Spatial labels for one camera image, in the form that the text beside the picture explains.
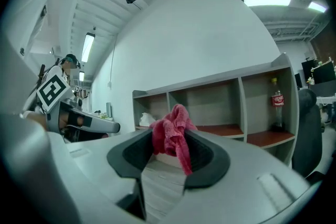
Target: white tissue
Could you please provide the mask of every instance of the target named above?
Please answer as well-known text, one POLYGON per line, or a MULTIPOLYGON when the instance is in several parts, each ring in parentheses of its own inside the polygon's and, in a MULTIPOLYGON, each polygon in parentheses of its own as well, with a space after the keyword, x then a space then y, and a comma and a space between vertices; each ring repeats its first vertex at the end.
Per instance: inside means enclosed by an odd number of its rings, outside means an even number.
POLYGON ((153 116, 151 114, 142 113, 142 117, 140 119, 139 125, 149 127, 149 125, 151 125, 154 121, 155 121, 155 119, 153 118, 153 116))

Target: cable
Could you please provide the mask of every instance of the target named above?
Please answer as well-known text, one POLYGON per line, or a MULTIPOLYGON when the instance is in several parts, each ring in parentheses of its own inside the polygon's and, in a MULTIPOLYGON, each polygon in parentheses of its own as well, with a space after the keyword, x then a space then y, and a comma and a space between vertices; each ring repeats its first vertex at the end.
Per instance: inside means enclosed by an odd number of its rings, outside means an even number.
POLYGON ((110 71, 110 81, 111 82, 111 77, 112 77, 112 64, 113 64, 113 59, 114 59, 114 51, 115 51, 115 44, 117 43, 117 39, 118 39, 118 34, 117 36, 115 37, 115 41, 114 41, 114 44, 113 44, 113 53, 112 53, 112 61, 111 61, 111 71, 110 71))
POLYGON ((133 2, 133 5, 135 6, 135 7, 137 7, 138 9, 141 9, 137 4, 135 4, 134 2, 133 2))

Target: fluorescent light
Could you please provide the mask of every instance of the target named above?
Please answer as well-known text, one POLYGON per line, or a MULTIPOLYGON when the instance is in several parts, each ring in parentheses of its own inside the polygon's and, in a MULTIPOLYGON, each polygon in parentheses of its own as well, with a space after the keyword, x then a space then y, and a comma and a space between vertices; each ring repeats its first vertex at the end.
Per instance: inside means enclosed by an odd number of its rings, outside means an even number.
POLYGON ((87 62, 89 59, 90 50, 92 47, 93 40, 95 39, 94 34, 87 33, 84 40, 83 51, 82 51, 82 62, 87 62))
POLYGON ((323 7, 315 2, 311 2, 308 8, 318 10, 319 12, 325 12, 327 10, 326 7, 323 7))
POLYGON ((249 7, 267 5, 288 6, 290 0, 244 0, 244 3, 249 7))
POLYGON ((79 71, 79 81, 84 81, 85 73, 83 71, 79 71))

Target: plastic bottle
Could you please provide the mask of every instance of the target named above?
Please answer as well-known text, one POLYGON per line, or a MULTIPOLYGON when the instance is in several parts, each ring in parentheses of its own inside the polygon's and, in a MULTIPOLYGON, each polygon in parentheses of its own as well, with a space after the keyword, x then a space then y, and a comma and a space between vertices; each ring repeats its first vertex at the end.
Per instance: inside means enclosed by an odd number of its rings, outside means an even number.
POLYGON ((274 95, 272 95, 271 100, 272 100, 272 106, 275 108, 276 111, 276 121, 272 125, 272 130, 273 131, 283 131, 284 130, 284 123, 282 120, 282 107, 285 104, 284 102, 284 96, 280 91, 280 88, 278 86, 278 79, 277 78, 272 78, 271 80, 273 86, 274 86, 274 95))

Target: computer monitor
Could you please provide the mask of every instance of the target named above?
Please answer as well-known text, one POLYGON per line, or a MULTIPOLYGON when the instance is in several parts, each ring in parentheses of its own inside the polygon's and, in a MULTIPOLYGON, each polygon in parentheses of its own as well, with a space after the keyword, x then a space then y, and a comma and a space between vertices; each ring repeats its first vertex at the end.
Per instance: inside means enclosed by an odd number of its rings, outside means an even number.
POLYGON ((309 79, 309 77, 311 77, 311 69, 313 67, 316 67, 317 63, 315 60, 309 60, 306 62, 301 63, 302 64, 302 68, 303 68, 303 73, 305 75, 305 81, 307 81, 309 79))
POLYGON ((299 73, 295 74, 295 80, 298 88, 302 88, 302 81, 299 73))
POLYGON ((328 62, 325 65, 314 69, 312 73, 315 84, 328 82, 336 79, 334 65, 332 62, 328 62))

